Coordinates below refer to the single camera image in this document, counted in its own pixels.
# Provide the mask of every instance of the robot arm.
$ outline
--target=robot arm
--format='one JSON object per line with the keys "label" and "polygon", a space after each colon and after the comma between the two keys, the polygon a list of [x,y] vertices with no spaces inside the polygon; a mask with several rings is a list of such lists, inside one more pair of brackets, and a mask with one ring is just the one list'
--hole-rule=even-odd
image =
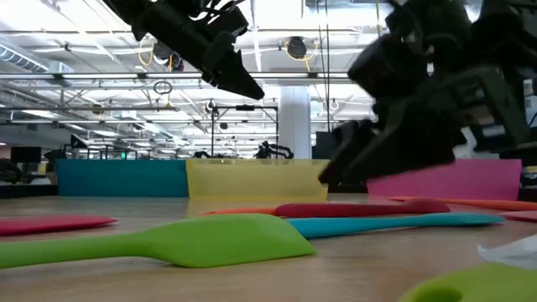
{"label": "robot arm", "polygon": [[[480,150],[516,148],[529,137],[523,82],[537,71],[535,3],[484,0],[475,23],[458,0],[394,6],[386,18],[390,34],[370,44],[348,71],[375,98],[378,120],[336,130],[341,144],[319,176],[322,183],[449,164],[452,149],[466,142],[463,127]],[[503,134],[488,136],[488,128]]]}
{"label": "robot arm", "polygon": [[[151,33],[199,70],[207,83],[261,99],[263,90],[242,66],[241,52],[233,48],[237,36],[247,31],[248,22],[237,7],[238,2],[231,1],[220,10],[214,9],[219,2],[104,0],[119,18],[132,26],[136,40]],[[202,13],[207,15],[196,21],[192,19]]]}

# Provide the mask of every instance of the yellow bin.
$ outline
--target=yellow bin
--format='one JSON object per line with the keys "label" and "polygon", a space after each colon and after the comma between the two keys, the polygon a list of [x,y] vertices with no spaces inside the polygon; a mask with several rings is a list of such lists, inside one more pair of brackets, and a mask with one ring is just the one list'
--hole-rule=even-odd
{"label": "yellow bin", "polygon": [[317,175],[323,159],[188,159],[189,196],[194,200],[319,202],[328,189]]}

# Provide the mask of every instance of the computer monitor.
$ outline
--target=computer monitor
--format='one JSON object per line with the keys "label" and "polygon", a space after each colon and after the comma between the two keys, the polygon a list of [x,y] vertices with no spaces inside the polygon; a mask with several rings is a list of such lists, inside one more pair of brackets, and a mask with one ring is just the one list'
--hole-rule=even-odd
{"label": "computer monitor", "polygon": [[12,163],[40,163],[41,147],[11,147]]}

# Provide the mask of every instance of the silicone spatula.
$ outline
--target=silicone spatula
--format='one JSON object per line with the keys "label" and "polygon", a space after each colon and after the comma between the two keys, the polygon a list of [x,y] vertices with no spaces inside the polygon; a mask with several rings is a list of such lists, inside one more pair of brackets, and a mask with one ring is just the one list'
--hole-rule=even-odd
{"label": "silicone spatula", "polygon": [[537,211],[537,202],[516,201],[516,200],[454,200],[454,199],[432,199],[424,197],[390,197],[391,200],[436,200],[453,205],[478,206],[486,209],[502,211]]}
{"label": "silicone spatula", "polygon": [[484,264],[440,276],[411,289],[399,302],[530,302],[537,271]]}
{"label": "silicone spatula", "polygon": [[267,214],[267,215],[276,215],[276,208],[274,207],[249,207],[249,208],[235,208],[235,209],[224,209],[216,211],[208,211],[202,215],[219,215],[219,214]]}
{"label": "silicone spatula", "polygon": [[31,216],[0,220],[0,236],[99,227],[117,221],[107,216]]}
{"label": "silicone spatula", "polygon": [[510,211],[498,215],[509,220],[537,222],[537,211]]}
{"label": "silicone spatula", "polygon": [[476,213],[439,213],[390,218],[292,218],[305,238],[330,237],[394,227],[463,227],[499,223],[503,218]]}
{"label": "silicone spatula", "polygon": [[310,243],[276,216],[214,215],[131,234],[0,243],[0,268],[123,256],[210,268],[313,253]]}
{"label": "silicone spatula", "polygon": [[289,218],[365,217],[393,214],[429,214],[451,211],[442,202],[409,200],[401,205],[288,204],[276,208],[275,215]]}

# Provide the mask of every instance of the white pillar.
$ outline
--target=white pillar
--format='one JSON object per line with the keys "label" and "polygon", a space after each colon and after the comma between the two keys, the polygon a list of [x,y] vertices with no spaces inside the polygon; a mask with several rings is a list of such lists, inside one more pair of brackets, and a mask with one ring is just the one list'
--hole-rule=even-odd
{"label": "white pillar", "polygon": [[307,86],[282,86],[279,98],[279,144],[296,159],[311,159],[310,95]]}

